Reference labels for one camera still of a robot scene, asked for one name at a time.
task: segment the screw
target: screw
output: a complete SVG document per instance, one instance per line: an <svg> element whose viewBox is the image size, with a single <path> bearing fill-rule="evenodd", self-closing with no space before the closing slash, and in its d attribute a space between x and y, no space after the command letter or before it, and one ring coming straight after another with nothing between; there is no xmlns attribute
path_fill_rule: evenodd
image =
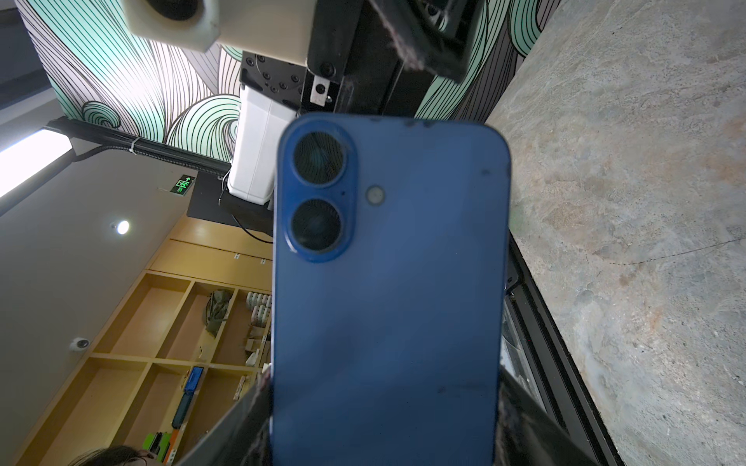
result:
<svg viewBox="0 0 746 466"><path fill-rule="evenodd" d="M327 61L322 63L321 72L324 78L331 78L332 76L334 76L335 71L336 70L334 69L334 65L332 65L331 63Z"/></svg>

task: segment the camera lens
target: camera lens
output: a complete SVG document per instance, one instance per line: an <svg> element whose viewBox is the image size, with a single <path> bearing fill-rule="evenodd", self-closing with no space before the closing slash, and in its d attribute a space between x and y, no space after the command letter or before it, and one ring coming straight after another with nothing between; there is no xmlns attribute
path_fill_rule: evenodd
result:
<svg viewBox="0 0 746 466"><path fill-rule="evenodd" d="M336 244L342 232L342 222L334 206L321 199L310 199L293 214L291 229L301 246L323 252Z"/></svg>
<svg viewBox="0 0 746 466"><path fill-rule="evenodd" d="M161 15L174 21L186 21L197 14L200 0L147 0Z"/></svg>
<svg viewBox="0 0 746 466"><path fill-rule="evenodd" d="M345 151L326 133L308 133L295 146L295 169L309 183L326 184L342 171Z"/></svg>

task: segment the shelf compartment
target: shelf compartment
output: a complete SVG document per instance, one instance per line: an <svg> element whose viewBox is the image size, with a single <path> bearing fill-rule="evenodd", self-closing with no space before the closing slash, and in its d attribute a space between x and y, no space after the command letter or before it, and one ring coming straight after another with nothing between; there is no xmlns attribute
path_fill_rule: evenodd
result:
<svg viewBox="0 0 746 466"><path fill-rule="evenodd" d="M210 368L207 374L203 375L204 380L199 397L193 402L193 411L182 429L183 438L176 452L175 463L194 448L202 437L233 407L236 403L233 396L236 393L241 376L246 376L241 391L241 396L243 396L254 384L252 374L231 369Z"/></svg>
<svg viewBox="0 0 746 466"><path fill-rule="evenodd" d="M225 328L222 331L218 346L215 351L213 362L225 365L244 365L246 363L246 342L248 333L253 327L251 325L251 310L246 306L245 290L239 290L236 300L233 302ZM256 335L253 339L261 342L262 337L267 334L268 328L256 327Z"/></svg>
<svg viewBox="0 0 746 466"><path fill-rule="evenodd" d="M157 357L194 362L209 362L212 359L217 340L204 328L202 316L210 300L210 293L219 289L227 289L233 294L232 303L236 297L235 289L199 282L194 284L163 340Z"/></svg>
<svg viewBox="0 0 746 466"><path fill-rule="evenodd" d="M144 362L88 359L28 445L18 466L64 466L108 447Z"/></svg>
<svg viewBox="0 0 746 466"><path fill-rule="evenodd" d="M130 405L112 444L140 448L148 434L171 432L184 383L192 368L168 363L153 364Z"/></svg>
<svg viewBox="0 0 746 466"><path fill-rule="evenodd" d="M262 360L257 364L259 372L264 369L264 365L272 362L272 340L267 340L262 349Z"/></svg>
<svg viewBox="0 0 746 466"><path fill-rule="evenodd" d="M188 288L188 280L145 274L95 351L155 356Z"/></svg>

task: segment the security camera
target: security camera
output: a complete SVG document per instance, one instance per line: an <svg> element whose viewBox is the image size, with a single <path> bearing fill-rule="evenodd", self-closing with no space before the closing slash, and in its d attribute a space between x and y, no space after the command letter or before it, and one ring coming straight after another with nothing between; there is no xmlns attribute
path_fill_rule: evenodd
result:
<svg viewBox="0 0 746 466"><path fill-rule="evenodd" d="M70 343L70 350L85 351L88 349L90 345L91 345L91 341L89 339L82 339L78 337L76 339L73 339L72 343Z"/></svg>

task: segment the white wall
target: white wall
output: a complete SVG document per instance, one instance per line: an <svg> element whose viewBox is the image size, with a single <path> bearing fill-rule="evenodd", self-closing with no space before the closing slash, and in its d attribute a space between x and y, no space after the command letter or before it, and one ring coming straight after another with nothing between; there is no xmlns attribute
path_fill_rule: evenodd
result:
<svg viewBox="0 0 746 466"><path fill-rule="evenodd" d="M15 8L16 2L14 0L0 0L0 10L7 10L8 8Z"/></svg>
<svg viewBox="0 0 746 466"><path fill-rule="evenodd" d="M0 465L185 212L192 171L126 151L73 163L0 217ZM110 227L127 219L120 236Z"/></svg>

